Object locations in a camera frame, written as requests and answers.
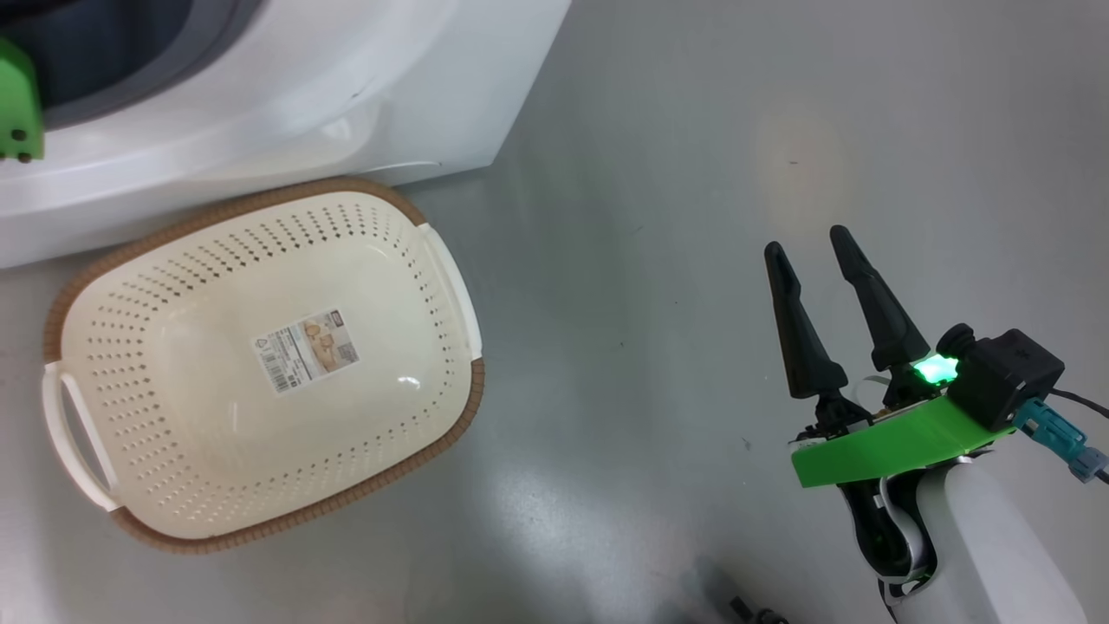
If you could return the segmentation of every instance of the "white sticker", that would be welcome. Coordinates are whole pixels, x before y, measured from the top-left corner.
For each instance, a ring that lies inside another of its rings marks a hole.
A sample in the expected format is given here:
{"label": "white sticker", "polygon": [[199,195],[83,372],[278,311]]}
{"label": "white sticker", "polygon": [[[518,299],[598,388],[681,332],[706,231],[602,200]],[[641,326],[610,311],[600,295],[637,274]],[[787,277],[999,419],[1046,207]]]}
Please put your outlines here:
{"label": "white sticker", "polygon": [[254,354],[278,396],[358,362],[338,309],[321,311],[254,339]]}

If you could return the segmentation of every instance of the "glowing green led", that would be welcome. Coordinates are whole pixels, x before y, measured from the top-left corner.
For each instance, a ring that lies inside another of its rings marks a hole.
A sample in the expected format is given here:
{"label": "glowing green led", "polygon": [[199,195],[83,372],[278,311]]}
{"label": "glowing green led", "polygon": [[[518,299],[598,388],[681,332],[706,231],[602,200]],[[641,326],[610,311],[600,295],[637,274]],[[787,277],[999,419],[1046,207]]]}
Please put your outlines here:
{"label": "glowing green led", "polygon": [[913,368],[919,371],[920,376],[924,377],[928,383],[938,385],[953,381],[959,376],[955,372],[955,367],[957,367],[959,361],[954,358],[944,358],[937,354],[927,360],[920,360],[916,365],[913,365]]}

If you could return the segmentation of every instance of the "gray floor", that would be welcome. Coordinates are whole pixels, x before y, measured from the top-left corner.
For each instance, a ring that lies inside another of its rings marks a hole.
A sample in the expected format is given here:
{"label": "gray floor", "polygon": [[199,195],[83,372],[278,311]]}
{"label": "gray floor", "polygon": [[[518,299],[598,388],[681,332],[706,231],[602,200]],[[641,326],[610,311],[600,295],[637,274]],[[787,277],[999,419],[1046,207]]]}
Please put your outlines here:
{"label": "gray floor", "polygon": [[[837,493],[791,473],[812,405],[787,397],[762,247],[856,379],[837,222],[930,340],[1019,327],[1109,399],[1107,28],[1092,0],[579,0],[497,163],[408,188],[482,324],[475,427],[227,553],[134,543],[48,447],[41,324],[95,254],[0,273],[0,623],[713,623],[734,592],[888,622]],[[983,463],[1109,620],[1109,491],[998,448]]]}

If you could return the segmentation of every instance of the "green bracket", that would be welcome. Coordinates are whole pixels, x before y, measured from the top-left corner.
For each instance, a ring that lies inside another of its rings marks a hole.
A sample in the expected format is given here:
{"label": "green bracket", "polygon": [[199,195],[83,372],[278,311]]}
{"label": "green bracket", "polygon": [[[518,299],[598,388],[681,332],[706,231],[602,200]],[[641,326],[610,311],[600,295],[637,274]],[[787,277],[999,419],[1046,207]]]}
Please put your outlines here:
{"label": "green bracket", "polygon": [[1013,433],[989,432],[946,397],[793,453],[802,488],[879,479],[946,462]]}
{"label": "green bracket", "polygon": [[45,130],[34,63],[0,39],[0,157],[27,163],[45,156]]}

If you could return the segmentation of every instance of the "white washing machine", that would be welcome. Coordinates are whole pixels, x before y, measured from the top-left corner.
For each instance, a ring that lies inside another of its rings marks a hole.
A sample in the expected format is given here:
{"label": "white washing machine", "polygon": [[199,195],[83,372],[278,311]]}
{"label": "white washing machine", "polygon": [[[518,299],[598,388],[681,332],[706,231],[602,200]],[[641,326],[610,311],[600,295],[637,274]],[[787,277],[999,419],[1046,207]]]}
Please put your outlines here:
{"label": "white washing machine", "polygon": [[[0,23],[35,57],[47,123],[44,160],[0,162],[0,267],[305,180],[485,166],[568,6],[77,0]],[[82,51],[88,68],[72,62]]]}

